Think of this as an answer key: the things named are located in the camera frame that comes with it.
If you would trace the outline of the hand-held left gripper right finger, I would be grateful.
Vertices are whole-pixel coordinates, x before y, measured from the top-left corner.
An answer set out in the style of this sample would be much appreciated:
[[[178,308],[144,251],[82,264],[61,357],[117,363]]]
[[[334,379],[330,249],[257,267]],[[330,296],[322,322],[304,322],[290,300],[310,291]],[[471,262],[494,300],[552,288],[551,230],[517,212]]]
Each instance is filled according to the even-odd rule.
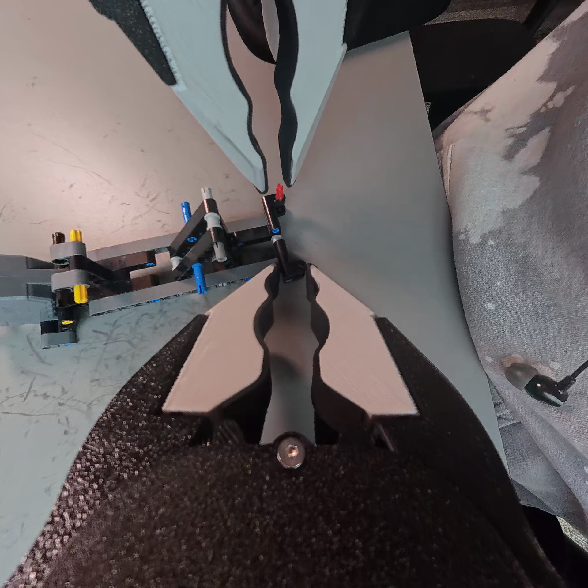
[[[306,296],[317,342],[311,383],[315,443],[397,450],[386,424],[419,412],[376,315],[316,265],[307,266]]]

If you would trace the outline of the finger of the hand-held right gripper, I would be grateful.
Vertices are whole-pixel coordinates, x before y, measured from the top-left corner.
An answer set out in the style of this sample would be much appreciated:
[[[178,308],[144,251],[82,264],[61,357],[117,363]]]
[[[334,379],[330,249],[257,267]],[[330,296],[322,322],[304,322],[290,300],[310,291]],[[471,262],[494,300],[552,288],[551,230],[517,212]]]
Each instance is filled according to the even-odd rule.
[[[232,164],[268,191],[253,105],[231,59],[226,1],[142,1],[175,78],[173,90]]]
[[[292,187],[347,52],[347,1],[274,1],[282,177]]]

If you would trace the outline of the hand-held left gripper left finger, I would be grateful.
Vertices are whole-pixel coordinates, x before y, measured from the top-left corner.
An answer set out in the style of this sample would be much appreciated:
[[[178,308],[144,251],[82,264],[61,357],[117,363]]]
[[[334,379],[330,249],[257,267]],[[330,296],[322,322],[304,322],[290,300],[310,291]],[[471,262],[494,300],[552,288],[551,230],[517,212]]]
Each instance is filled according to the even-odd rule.
[[[207,313],[163,413],[202,418],[213,431],[232,422],[248,444],[261,442],[272,394],[265,338],[274,324],[280,271],[269,264]]]

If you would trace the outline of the grey black toy brick chassis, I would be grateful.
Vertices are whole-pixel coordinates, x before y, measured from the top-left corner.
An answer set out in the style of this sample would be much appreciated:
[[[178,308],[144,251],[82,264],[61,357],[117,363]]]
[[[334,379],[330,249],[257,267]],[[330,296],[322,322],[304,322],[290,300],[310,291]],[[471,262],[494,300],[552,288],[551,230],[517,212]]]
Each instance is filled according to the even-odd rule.
[[[83,316],[100,316],[246,282],[275,263],[284,283],[304,277],[290,257],[285,202],[261,197],[263,216],[225,222],[211,188],[191,211],[181,203],[178,233],[88,250],[78,230],[52,234],[49,260],[1,255],[1,327],[40,326],[42,348],[77,342]]]

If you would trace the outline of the grey desk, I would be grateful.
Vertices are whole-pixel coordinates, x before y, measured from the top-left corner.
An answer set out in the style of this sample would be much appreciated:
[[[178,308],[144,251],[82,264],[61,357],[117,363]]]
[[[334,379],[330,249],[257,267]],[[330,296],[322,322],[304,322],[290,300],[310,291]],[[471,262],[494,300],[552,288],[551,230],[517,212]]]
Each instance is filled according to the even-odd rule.
[[[1,1],[1,253],[47,259],[179,231],[213,190],[228,219],[260,194],[89,1]],[[451,222],[407,33],[345,57],[283,223],[290,252],[386,316],[467,399],[505,459],[453,264]],[[114,395],[236,285],[88,318],[42,349],[1,329],[1,584],[43,529]]]

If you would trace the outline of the small black clip microphone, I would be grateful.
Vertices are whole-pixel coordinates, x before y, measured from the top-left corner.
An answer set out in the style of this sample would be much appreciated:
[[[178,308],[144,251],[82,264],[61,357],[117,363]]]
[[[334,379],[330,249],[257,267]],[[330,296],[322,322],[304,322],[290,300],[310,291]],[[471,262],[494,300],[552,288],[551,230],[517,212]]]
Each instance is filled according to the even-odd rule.
[[[587,373],[587,359],[564,376],[548,374],[548,369],[520,355],[501,357],[505,379],[519,392],[535,401],[554,408],[561,408],[572,399],[575,403],[587,403],[587,386],[578,387],[577,382]]]

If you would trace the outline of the grey patterned sweatshirt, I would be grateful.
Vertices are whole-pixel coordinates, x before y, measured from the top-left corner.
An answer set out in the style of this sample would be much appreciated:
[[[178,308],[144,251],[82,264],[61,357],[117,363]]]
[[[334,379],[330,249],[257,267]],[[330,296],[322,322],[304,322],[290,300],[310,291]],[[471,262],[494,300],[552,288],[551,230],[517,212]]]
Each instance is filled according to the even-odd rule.
[[[587,1],[435,130],[467,326],[526,506],[587,534]]]

